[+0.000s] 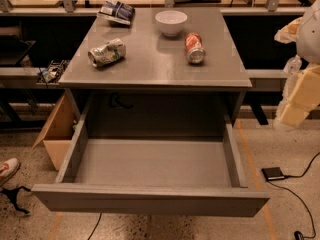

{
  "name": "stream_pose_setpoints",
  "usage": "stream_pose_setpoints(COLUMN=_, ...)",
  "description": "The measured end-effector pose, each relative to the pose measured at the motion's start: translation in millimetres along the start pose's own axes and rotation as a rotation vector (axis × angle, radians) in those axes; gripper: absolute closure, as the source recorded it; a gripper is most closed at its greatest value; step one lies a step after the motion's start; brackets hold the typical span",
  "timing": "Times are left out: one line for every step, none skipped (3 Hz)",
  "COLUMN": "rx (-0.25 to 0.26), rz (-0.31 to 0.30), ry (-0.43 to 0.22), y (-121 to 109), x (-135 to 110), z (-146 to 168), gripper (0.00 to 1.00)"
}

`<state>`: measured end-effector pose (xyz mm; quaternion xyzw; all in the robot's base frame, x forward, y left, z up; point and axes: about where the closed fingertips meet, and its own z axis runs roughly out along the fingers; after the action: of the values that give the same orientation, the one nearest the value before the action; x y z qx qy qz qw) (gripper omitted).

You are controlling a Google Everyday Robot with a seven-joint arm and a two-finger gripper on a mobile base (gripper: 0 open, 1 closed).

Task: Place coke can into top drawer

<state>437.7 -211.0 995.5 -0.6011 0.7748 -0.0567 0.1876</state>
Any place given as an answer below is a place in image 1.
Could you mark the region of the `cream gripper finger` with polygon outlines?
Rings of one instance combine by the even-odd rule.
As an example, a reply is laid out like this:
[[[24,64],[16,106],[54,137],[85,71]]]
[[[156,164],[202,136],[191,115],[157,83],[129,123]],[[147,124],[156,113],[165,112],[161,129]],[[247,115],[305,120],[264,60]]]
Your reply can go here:
[[[290,42],[296,42],[298,36],[298,29],[302,18],[296,18],[289,24],[278,30],[274,36],[274,40],[280,43],[288,44]]]
[[[320,65],[289,75],[283,89],[273,126],[277,130],[294,130],[320,105]]]

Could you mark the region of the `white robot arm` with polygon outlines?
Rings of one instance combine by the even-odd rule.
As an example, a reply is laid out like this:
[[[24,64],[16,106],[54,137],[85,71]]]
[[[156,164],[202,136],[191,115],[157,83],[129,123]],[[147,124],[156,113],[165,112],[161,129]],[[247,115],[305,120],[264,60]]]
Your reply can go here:
[[[297,49],[283,69],[288,78],[274,120],[275,129],[290,131],[320,105],[320,0],[279,30],[274,39],[294,42]]]

